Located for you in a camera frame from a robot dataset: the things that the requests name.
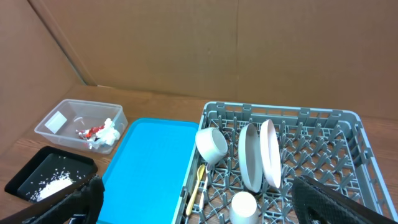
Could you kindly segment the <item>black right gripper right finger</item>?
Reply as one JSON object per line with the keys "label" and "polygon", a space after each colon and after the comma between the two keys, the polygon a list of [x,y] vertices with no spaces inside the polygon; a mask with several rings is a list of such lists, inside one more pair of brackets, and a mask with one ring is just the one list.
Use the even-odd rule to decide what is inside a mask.
{"label": "black right gripper right finger", "polygon": [[292,203],[299,223],[395,223],[306,175],[295,177]]}

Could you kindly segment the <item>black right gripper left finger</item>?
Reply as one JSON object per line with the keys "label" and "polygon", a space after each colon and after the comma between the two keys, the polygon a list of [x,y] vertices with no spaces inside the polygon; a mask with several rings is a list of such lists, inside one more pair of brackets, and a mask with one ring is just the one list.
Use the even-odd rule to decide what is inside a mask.
{"label": "black right gripper left finger", "polygon": [[65,187],[47,198],[9,216],[1,223],[96,223],[104,202],[104,183],[97,174]]}

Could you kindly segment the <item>white rice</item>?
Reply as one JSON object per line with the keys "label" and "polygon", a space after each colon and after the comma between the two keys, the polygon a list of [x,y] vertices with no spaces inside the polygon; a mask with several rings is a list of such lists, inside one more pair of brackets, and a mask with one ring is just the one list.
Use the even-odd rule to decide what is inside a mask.
{"label": "white rice", "polygon": [[49,154],[18,189],[30,202],[39,202],[81,179],[84,163]]}

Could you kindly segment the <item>pink plate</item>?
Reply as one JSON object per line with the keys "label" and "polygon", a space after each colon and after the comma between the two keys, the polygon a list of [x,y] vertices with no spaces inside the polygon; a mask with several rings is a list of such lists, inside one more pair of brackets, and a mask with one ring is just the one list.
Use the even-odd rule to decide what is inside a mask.
{"label": "pink plate", "polygon": [[281,185],[282,177],[280,149],[274,123],[271,119],[261,124],[259,137],[265,178],[269,185],[278,189]]}

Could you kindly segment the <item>white napkin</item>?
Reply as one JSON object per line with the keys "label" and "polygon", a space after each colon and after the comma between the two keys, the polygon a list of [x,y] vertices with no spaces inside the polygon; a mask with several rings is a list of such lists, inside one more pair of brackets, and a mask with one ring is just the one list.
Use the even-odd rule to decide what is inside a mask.
{"label": "white napkin", "polygon": [[121,137],[120,132],[114,128],[114,123],[110,118],[104,122],[104,129],[98,132],[99,139],[96,141],[89,141],[89,148],[99,148],[102,144],[112,146]]}

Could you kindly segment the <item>light grey plate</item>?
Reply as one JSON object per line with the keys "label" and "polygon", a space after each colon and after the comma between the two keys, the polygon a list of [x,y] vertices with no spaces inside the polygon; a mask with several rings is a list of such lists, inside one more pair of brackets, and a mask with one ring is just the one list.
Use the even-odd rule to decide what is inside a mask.
{"label": "light grey plate", "polygon": [[262,186],[263,169],[259,135],[252,123],[245,125],[240,132],[238,159],[245,187],[254,193],[258,193]]}

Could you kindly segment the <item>grey bowl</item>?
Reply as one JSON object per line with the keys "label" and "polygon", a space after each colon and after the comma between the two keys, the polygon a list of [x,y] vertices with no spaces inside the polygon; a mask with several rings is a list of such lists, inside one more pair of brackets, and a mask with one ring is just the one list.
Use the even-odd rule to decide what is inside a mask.
{"label": "grey bowl", "polygon": [[211,165],[216,165],[228,151],[226,139],[214,127],[199,130],[195,136],[195,144],[202,158]]}

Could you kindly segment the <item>yellow plastic spoon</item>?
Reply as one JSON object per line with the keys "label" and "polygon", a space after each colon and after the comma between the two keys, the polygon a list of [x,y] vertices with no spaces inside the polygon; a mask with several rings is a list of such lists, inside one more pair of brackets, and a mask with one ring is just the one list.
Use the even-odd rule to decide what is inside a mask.
{"label": "yellow plastic spoon", "polygon": [[205,172],[205,167],[206,166],[204,164],[202,164],[197,169],[197,181],[195,183],[195,187],[193,189],[192,196],[190,197],[190,200],[189,200],[188,205],[187,205],[187,209],[185,211],[185,214],[188,217],[190,216],[190,214],[192,212],[193,205],[194,205],[194,202],[195,202],[195,199],[196,199],[196,196],[197,196],[198,188],[200,186],[201,179],[202,179],[203,174]]}

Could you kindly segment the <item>red silver snack wrapper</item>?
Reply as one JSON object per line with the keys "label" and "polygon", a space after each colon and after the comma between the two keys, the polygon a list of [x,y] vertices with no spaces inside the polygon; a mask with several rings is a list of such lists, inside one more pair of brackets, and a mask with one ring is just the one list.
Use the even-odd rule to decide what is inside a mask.
{"label": "red silver snack wrapper", "polygon": [[98,132],[104,129],[104,125],[102,126],[95,126],[90,129],[86,130],[76,130],[76,134],[86,141],[96,141],[100,137],[98,136]]}

